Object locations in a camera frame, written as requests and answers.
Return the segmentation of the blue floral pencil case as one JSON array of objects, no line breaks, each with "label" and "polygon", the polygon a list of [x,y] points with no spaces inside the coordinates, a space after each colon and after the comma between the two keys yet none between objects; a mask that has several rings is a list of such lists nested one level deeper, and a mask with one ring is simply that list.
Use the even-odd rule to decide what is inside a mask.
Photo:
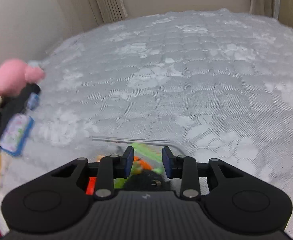
[{"label": "blue floral pencil case", "polygon": [[15,114],[0,137],[0,149],[13,157],[19,156],[33,125],[31,116]]}]

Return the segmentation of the clear glass divided container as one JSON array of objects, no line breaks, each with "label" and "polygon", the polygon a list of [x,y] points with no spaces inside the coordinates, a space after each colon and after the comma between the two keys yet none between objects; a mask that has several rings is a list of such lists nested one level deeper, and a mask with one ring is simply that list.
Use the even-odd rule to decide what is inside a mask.
[{"label": "clear glass divided container", "polygon": [[122,155],[127,147],[134,148],[134,164],[131,174],[142,170],[152,170],[160,175],[164,181],[170,183],[171,189],[179,194],[181,183],[178,179],[169,179],[165,175],[162,164],[162,148],[168,146],[173,155],[184,155],[184,148],[170,140],[127,139],[113,137],[91,137],[93,145],[97,148],[97,161],[110,154]]}]

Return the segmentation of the black cloth item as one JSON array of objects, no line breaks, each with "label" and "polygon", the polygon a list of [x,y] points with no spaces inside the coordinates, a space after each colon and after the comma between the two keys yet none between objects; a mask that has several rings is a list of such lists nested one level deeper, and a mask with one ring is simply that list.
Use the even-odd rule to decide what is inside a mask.
[{"label": "black cloth item", "polygon": [[28,84],[17,97],[4,99],[0,108],[0,137],[12,116],[25,112],[32,93],[40,95],[41,88],[36,84]]}]

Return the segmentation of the pink plush toy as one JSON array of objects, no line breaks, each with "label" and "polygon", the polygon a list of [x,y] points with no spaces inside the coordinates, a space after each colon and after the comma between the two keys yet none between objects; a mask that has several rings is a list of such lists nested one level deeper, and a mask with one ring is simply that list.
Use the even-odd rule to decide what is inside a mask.
[{"label": "pink plush toy", "polygon": [[27,84],[41,81],[45,72],[20,59],[4,61],[0,66],[0,105],[3,98],[18,96]]}]

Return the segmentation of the red plastic figure toy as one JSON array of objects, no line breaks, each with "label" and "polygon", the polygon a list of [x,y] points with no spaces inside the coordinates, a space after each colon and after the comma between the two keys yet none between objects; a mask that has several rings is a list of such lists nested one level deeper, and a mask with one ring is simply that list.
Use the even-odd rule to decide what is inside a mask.
[{"label": "red plastic figure toy", "polygon": [[86,195],[93,196],[97,177],[90,177],[86,188]]}]

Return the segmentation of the grey floral mattress cover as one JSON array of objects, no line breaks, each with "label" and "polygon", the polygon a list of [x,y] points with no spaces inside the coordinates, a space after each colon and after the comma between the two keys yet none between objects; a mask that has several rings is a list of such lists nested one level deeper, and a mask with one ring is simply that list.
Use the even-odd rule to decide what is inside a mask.
[{"label": "grey floral mattress cover", "polygon": [[[293,30],[262,16],[168,12],[98,27],[41,63],[22,154],[1,154],[1,202],[76,159],[91,137],[170,140],[285,191],[293,203]],[[293,214],[287,225],[293,238]]]}]

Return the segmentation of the black plush cat toy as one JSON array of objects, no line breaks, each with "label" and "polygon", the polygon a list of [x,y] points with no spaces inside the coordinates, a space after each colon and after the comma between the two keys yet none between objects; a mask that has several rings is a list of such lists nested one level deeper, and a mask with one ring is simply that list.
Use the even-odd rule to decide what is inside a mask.
[{"label": "black plush cat toy", "polygon": [[171,183],[152,170],[143,170],[139,174],[130,176],[122,189],[125,191],[170,191]]}]

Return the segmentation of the beige curtain left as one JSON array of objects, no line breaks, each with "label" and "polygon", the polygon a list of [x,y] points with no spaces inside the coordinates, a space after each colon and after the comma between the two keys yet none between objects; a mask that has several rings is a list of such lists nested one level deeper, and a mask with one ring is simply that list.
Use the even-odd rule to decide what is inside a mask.
[{"label": "beige curtain left", "polygon": [[104,23],[125,20],[128,17],[123,0],[96,0]]}]

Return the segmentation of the small blue white pouch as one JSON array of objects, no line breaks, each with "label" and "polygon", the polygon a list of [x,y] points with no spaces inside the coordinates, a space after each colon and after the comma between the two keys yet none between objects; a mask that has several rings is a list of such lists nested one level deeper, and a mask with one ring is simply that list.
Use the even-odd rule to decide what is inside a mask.
[{"label": "small blue white pouch", "polygon": [[27,101],[26,108],[31,111],[35,110],[39,105],[39,101],[40,96],[36,93],[31,93]]}]

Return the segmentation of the green dinosaur figure toy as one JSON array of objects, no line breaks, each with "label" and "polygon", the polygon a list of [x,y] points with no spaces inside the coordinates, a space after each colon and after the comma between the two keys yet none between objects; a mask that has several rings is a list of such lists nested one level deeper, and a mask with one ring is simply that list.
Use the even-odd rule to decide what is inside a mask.
[{"label": "green dinosaur figure toy", "polygon": [[[140,142],[130,143],[129,146],[134,148],[134,163],[129,177],[133,174],[139,174],[143,170],[152,170],[163,177],[164,168],[162,164],[162,157],[159,152]],[[115,189],[122,189],[128,178],[115,179]]]}]

